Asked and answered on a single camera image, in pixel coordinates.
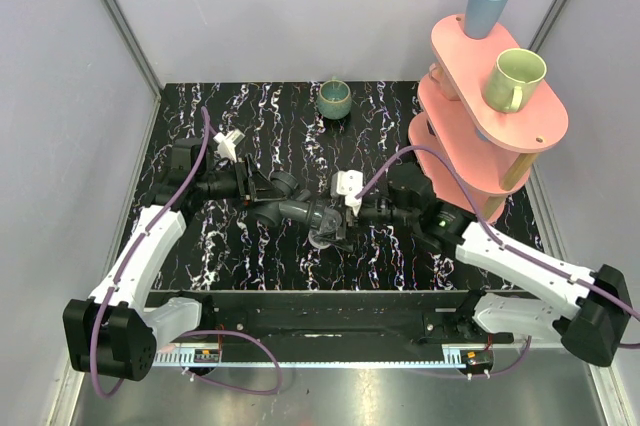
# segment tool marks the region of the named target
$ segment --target wall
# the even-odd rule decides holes
[[[40,424],[62,310],[103,274],[153,96],[100,0],[0,2],[0,410]]]
[[[569,111],[569,132],[538,160],[571,259],[626,275],[640,305],[640,0],[570,0],[541,54],[548,80]],[[640,341],[630,323],[625,341]],[[640,418],[640,356],[619,352]]]
[[[163,82],[422,77],[430,31],[467,0],[119,0]],[[552,0],[510,0],[527,45]]]

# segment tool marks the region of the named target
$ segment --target black marble table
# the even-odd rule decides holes
[[[200,107],[212,124],[246,135],[239,153],[252,153],[263,173],[285,170],[314,194],[327,190],[338,170],[371,178],[408,144],[411,119],[420,112],[415,82],[350,83],[353,109],[341,121],[314,108],[319,83],[172,84],[164,92],[129,214],[130,235],[151,184],[166,167],[178,138],[202,134]],[[404,161],[414,161],[408,155]],[[384,181],[378,185],[384,189]],[[524,189],[507,201],[497,228],[541,247]],[[267,229],[226,201],[210,202],[167,257],[155,289],[191,290],[446,290],[508,289],[475,267],[417,248],[408,231],[367,227],[355,251],[314,249],[307,231],[285,221]]]

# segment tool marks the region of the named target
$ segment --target metallic floor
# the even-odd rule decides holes
[[[497,368],[513,350],[496,352]],[[584,363],[561,350],[533,350],[513,374],[451,381],[402,370],[285,370],[278,396],[261,397],[190,383],[158,369],[110,400],[82,386],[75,426],[412,426],[605,425]],[[269,388],[272,371],[223,370],[216,379]]]

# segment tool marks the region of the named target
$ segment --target mug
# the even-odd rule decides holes
[[[507,0],[469,0],[464,14],[464,34],[473,39],[482,39],[498,22]]]
[[[533,51],[507,49],[498,56],[482,95],[496,111],[517,113],[531,99],[546,74],[544,59]]]
[[[351,111],[351,89],[334,76],[320,86],[316,99],[318,112],[327,119],[342,119]]]

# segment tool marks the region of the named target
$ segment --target shelf tier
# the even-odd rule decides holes
[[[446,156],[442,146],[438,142],[438,139],[429,133],[426,113],[420,113],[411,120],[411,123],[409,124],[409,141],[411,144],[427,146],[441,153],[443,156]],[[431,181],[433,182],[433,189],[440,199],[454,204],[459,208],[473,212],[471,204],[469,204],[469,201],[465,198],[462,189],[460,189],[456,180],[453,179],[449,170],[442,165],[435,156],[425,151],[416,151],[416,157],[418,158],[418,163],[422,168],[422,172],[425,176],[431,178]],[[480,208],[483,208],[487,200],[491,198],[490,195],[474,191],[471,191],[471,196]],[[505,200],[506,195],[502,199],[502,204],[500,204],[498,208],[485,219],[490,222],[496,221],[504,210]]]
[[[529,178],[529,171],[511,189],[502,189],[502,178],[519,153],[480,139],[462,102],[447,100],[429,76],[420,81],[418,100],[427,113],[447,158],[471,188],[490,196],[503,196],[524,186]]]
[[[493,143],[519,153],[540,153],[555,146],[567,132],[569,117],[551,87],[542,81],[517,113],[492,109],[482,89],[498,55],[519,46],[501,24],[485,39],[471,39],[462,31],[463,21],[463,15],[439,21],[431,32],[431,44],[476,127]]]

